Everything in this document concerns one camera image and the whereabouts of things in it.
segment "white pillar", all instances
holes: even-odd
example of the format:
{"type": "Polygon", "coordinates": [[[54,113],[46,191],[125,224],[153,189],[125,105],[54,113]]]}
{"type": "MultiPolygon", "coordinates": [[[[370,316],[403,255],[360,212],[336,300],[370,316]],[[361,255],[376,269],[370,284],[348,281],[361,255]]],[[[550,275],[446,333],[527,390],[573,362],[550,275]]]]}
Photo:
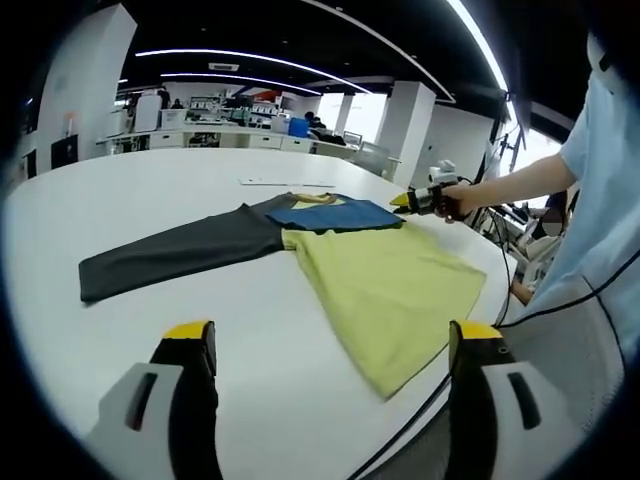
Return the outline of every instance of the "white pillar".
{"type": "Polygon", "coordinates": [[[336,135],[342,135],[344,128],[347,126],[347,119],[349,118],[349,111],[353,104],[354,95],[345,95],[342,97],[342,103],[340,104],[340,111],[338,112],[338,120],[336,120],[336,128],[333,131],[336,135]]]}
{"type": "Polygon", "coordinates": [[[299,96],[298,101],[294,104],[294,116],[304,118],[304,114],[307,112],[313,112],[314,115],[318,115],[321,99],[322,95],[314,95],[313,97],[299,96]]]}
{"type": "Polygon", "coordinates": [[[96,145],[114,108],[118,80],[137,24],[121,5],[105,8],[80,22],[51,62],[42,92],[37,129],[37,172],[51,169],[51,144],[73,116],[78,159],[104,154],[96,145]]]}
{"type": "Polygon", "coordinates": [[[382,118],[380,118],[380,125],[378,125],[378,131],[376,132],[376,145],[380,144],[380,133],[382,132],[382,125],[384,125],[384,120],[387,118],[387,110],[389,109],[389,102],[391,101],[391,97],[387,97],[384,102],[384,110],[382,110],[382,118]]]}
{"type": "Polygon", "coordinates": [[[436,94],[419,82],[395,82],[378,144],[400,159],[393,182],[409,186],[427,135],[436,94]]]}

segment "ceiling light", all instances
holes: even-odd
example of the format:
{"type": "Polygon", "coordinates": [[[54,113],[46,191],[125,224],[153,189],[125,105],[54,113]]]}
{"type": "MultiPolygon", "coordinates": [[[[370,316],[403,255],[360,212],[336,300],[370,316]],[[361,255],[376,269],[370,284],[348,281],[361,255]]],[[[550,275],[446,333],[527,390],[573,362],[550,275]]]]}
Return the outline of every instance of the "ceiling light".
{"type": "Polygon", "coordinates": [[[389,40],[386,37],[383,37],[378,32],[376,32],[372,28],[368,27],[364,23],[360,22],[359,20],[356,20],[353,17],[350,17],[346,13],[343,13],[343,9],[341,7],[336,7],[336,8],[329,7],[328,5],[325,5],[324,3],[318,2],[316,0],[301,0],[301,1],[303,1],[304,3],[307,3],[309,5],[313,5],[314,7],[317,7],[319,9],[321,9],[321,10],[324,10],[325,12],[328,12],[328,13],[330,13],[332,15],[340,17],[343,20],[349,22],[350,24],[355,25],[356,27],[360,28],[361,30],[364,30],[369,35],[372,35],[373,37],[377,38],[382,43],[384,43],[386,46],[388,46],[389,48],[395,50],[398,54],[402,55],[402,57],[406,61],[411,63],[414,67],[416,67],[418,70],[420,70],[426,77],[428,77],[429,80],[431,80],[440,90],[442,90],[442,93],[444,93],[447,96],[447,98],[449,98],[449,100],[451,100],[451,103],[456,103],[455,99],[451,96],[451,93],[449,92],[449,90],[444,88],[444,85],[442,85],[438,81],[438,79],[436,79],[436,77],[434,77],[429,72],[427,72],[427,70],[422,65],[420,65],[418,62],[416,62],[413,58],[411,58],[411,56],[409,56],[408,53],[406,53],[404,50],[402,50],[400,47],[398,47],[391,40],[389,40]]]}
{"type": "Polygon", "coordinates": [[[242,75],[224,75],[221,73],[163,73],[161,77],[214,77],[214,78],[233,78],[237,80],[246,80],[249,82],[261,82],[270,83],[272,85],[279,85],[281,87],[292,88],[295,90],[301,90],[303,92],[312,93],[313,95],[322,95],[315,90],[309,90],[308,88],[296,87],[295,85],[289,85],[288,83],[274,82],[273,80],[265,80],[263,78],[243,77],[242,75]]]}
{"type": "MultiPolygon", "coordinates": [[[[451,6],[451,8],[453,8],[453,10],[456,12],[460,20],[462,20],[462,23],[464,23],[465,27],[467,27],[467,30],[469,30],[469,33],[471,34],[473,39],[476,41],[476,44],[480,48],[480,51],[482,52],[482,55],[484,56],[485,61],[489,65],[489,69],[491,70],[491,73],[493,73],[493,76],[496,80],[496,83],[498,84],[498,87],[500,87],[505,92],[508,92],[509,87],[507,86],[507,81],[505,80],[504,75],[502,74],[502,70],[500,70],[498,61],[496,60],[495,55],[491,51],[491,48],[489,47],[489,44],[487,43],[486,38],[484,38],[484,35],[480,31],[480,27],[478,27],[478,24],[475,22],[471,14],[469,14],[469,11],[465,8],[465,6],[462,4],[460,0],[447,0],[447,2],[451,6]]],[[[514,121],[517,121],[516,112],[515,112],[515,109],[513,108],[513,102],[511,102],[510,100],[507,102],[507,110],[509,111],[509,115],[511,116],[511,118],[514,121]]]]}
{"type": "Polygon", "coordinates": [[[344,83],[345,85],[349,85],[356,90],[360,90],[364,93],[371,93],[366,88],[362,88],[355,83],[351,83],[344,78],[336,77],[335,75],[331,75],[330,73],[323,72],[321,70],[316,70],[315,68],[307,67],[305,65],[300,65],[299,63],[289,62],[288,60],[282,60],[280,58],[266,57],[264,55],[256,55],[254,53],[244,53],[244,52],[235,52],[231,50],[208,50],[203,48],[175,48],[171,50],[151,50],[148,52],[138,52],[136,53],[136,57],[147,57],[150,55],[166,55],[170,53],[209,53],[214,55],[233,55],[236,57],[245,57],[245,58],[254,58],[256,60],[266,60],[267,62],[280,63],[282,65],[287,65],[289,67],[298,68],[300,70],[306,70],[307,72],[315,73],[316,75],[322,75],[323,77],[330,78],[332,80],[336,80],[337,82],[344,83]]]}

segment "office desk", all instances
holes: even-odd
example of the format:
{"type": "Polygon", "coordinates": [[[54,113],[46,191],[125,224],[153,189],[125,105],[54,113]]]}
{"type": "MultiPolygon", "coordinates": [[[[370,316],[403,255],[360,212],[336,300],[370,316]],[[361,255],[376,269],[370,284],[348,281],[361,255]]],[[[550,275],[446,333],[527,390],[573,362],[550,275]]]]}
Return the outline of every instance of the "office desk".
{"type": "MultiPolygon", "coordinates": [[[[220,147],[226,148],[260,148],[260,146],[254,147],[249,141],[250,137],[255,138],[272,138],[281,141],[281,146],[276,148],[278,150],[291,150],[290,142],[286,144],[283,139],[301,140],[303,144],[299,148],[294,148],[295,151],[301,153],[315,153],[317,155],[324,155],[327,157],[336,157],[343,160],[352,162],[353,157],[358,152],[358,147],[352,145],[337,145],[335,143],[323,142],[313,139],[301,139],[298,137],[291,137],[284,133],[276,133],[271,130],[265,130],[260,128],[240,127],[236,124],[220,124],[220,125],[204,125],[204,124],[185,124],[180,129],[176,130],[154,130],[151,132],[137,132],[137,133],[123,133],[112,137],[98,140],[97,144],[106,145],[106,153],[111,154],[113,147],[123,141],[131,141],[136,137],[150,136],[150,137],[173,137],[174,141],[170,141],[169,148],[176,147],[188,147],[189,138],[198,133],[218,133],[220,137],[220,147]]],[[[272,148],[269,145],[271,142],[266,142],[267,145],[263,148],[272,148]]],[[[387,180],[393,180],[395,171],[400,164],[400,160],[394,157],[389,157],[389,168],[385,178],[387,180]]]]}
{"type": "MultiPolygon", "coordinates": [[[[17,335],[43,394],[73,434],[87,434],[101,397],[132,364],[149,360],[169,328],[203,318],[216,322],[216,438],[225,480],[344,480],[444,378],[446,349],[384,402],[349,360],[291,252],[90,306],[80,302],[81,260],[288,190],[238,181],[257,175],[321,178],[335,185],[331,191],[379,205],[401,192],[331,157],[183,149],[80,162],[29,180],[9,196],[5,274],[17,335]]],[[[461,223],[447,225],[433,216],[410,221],[487,273],[471,318],[495,322],[509,284],[500,250],[461,223]]],[[[446,396],[400,444],[433,417],[446,396]]]]}

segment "person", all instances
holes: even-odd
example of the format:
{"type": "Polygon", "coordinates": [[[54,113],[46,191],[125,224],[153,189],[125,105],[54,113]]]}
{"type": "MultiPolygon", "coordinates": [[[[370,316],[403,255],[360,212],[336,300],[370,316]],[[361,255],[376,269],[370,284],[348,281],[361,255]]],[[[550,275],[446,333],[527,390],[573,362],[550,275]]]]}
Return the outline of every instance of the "person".
{"type": "Polygon", "coordinates": [[[567,191],[549,195],[543,209],[533,209],[531,211],[534,218],[538,218],[535,228],[531,232],[531,238],[540,240],[542,237],[558,236],[567,226],[567,191]],[[559,231],[550,232],[545,229],[545,224],[555,223],[559,225],[559,231]]]}
{"type": "MultiPolygon", "coordinates": [[[[597,288],[636,258],[640,245],[640,77],[629,74],[634,62],[614,61],[624,58],[619,53],[614,50],[609,55],[601,41],[589,35],[587,56],[593,72],[583,110],[559,153],[502,178],[443,190],[459,201],[460,213],[467,214],[481,207],[561,192],[580,182],[580,201],[571,227],[525,313],[576,275],[597,288]]],[[[638,353],[640,339],[640,262],[630,264],[598,296],[613,319],[624,361],[629,364],[638,353]]]]}
{"type": "Polygon", "coordinates": [[[309,122],[309,128],[327,128],[327,126],[320,120],[320,117],[316,117],[316,114],[313,112],[305,113],[304,118],[309,122]]]}
{"type": "Polygon", "coordinates": [[[158,94],[158,96],[161,99],[160,102],[160,108],[163,110],[166,110],[167,108],[169,108],[169,105],[171,104],[171,96],[169,95],[169,92],[167,92],[167,88],[166,87],[160,87],[156,93],[158,94]]]}
{"type": "Polygon", "coordinates": [[[513,296],[518,299],[522,305],[529,305],[531,300],[533,299],[534,291],[530,288],[525,287],[522,282],[514,280],[511,283],[511,293],[513,296]]]}

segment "window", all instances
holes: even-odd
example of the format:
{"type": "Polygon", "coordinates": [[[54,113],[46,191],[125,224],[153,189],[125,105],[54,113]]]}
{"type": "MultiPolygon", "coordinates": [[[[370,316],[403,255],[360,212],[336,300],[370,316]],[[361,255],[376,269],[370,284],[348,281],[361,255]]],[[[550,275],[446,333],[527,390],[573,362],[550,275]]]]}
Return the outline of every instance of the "window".
{"type": "Polygon", "coordinates": [[[386,101],[384,93],[356,93],[344,129],[362,135],[364,141],[375,142],[386,101]]]}
{"type": "Polygon", "coordinates": [[[320,117],[329,130],[335,130],[342,105],[343,93],[325,93],[320,99],[320,106],[316,115],[320,117]]]}
{"type": "MultiPolygon", "coordinates": [[[[510,131],[508,126],[505,128],[505,131],[510,131]]],[[[513,135],[509,135],[510,146],[515,144],[516,138],[517,132],[514,132],[513,135]]],[[[527,149],[525,150],[522,147],[522,144],[520,145],[520,150],[518,151],[518,157],[516,158],[513,171],[516,172],[524,167],[528,167],[536,160],[558,153],[560,151],[560,147],[560,143],[552,138],[549,138],[536,130],[529,130],[527,135],[527,149]]],[[[512,158],[513,150],[506,150],[504,158],[502,159],[502,162],[500,162],[500,175],[508,175],[510,173],[509,169],[511,168],[512,158]]],[[[548,196],[544,196],[528,200],[529,206],[532,208],[544,208],[547,198],[548,196]]],[[[515,203],[518,206],[522,206],[524,202],[515,203]]]]}

